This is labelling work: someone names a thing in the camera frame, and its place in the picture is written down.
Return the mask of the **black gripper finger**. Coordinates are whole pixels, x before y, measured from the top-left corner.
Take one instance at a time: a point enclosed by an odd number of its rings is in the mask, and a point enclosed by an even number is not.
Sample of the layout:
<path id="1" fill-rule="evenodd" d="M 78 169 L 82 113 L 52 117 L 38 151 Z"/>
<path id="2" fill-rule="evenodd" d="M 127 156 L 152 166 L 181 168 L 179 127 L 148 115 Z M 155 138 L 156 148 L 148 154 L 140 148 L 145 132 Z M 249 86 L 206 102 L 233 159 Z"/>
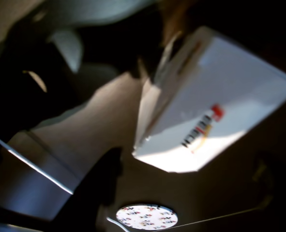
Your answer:
<path id="1" fill-rule="evenodd" d="M 100 206 L 114 202 L 117 179 L 122 171 L 122 148 L 108 150 L 91 168 L 55 217 L 57 232 L 98 232 Z"/>

